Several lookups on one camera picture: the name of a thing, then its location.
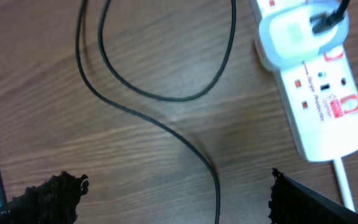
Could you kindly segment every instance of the power adapter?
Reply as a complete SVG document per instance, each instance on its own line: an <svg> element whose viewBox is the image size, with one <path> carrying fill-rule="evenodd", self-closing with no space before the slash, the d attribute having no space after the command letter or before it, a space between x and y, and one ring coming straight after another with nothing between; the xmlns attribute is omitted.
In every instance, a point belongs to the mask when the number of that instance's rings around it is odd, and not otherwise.
<svg viewBox="0 0 358 224"><path fill-rule="evenodd" d="M255 46L273 71L298 153L333 161L344 204L355 211L341 159L358 150L358 91L342 45L348 4L251 0Z"/></svg>

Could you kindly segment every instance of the white cable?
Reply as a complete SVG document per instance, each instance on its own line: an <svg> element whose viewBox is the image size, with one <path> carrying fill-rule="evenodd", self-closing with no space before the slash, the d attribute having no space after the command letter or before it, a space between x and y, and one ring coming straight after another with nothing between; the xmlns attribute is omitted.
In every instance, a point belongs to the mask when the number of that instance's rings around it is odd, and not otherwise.
<svg viewBox="0 0 358 224"><path fill-rule="evenodd" d="M339 188L341 189L341 195L345 207L348 208L349 210L352 210L353 212L356 212L356 209L354 208L354 204L353 204L351 188L349 182L347 181L345 166L342 162L342 159L341 158L334 159L333 163L334 163L336 178L338 179L338 184L339 184Z"/></svg>

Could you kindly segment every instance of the white power strip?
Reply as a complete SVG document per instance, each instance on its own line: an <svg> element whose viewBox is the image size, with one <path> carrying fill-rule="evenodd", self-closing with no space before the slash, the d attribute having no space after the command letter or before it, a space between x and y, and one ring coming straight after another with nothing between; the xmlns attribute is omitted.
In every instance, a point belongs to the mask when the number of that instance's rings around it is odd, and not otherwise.
<svg viewBox="0 0 358 224"><path fill-rule="evenodd" d="M250 0L257 24L311 1ZM354 211L341 157L358 150L358 91L343 45L273 75L299 154L310 162L334 161L345 205Z"/></svg>

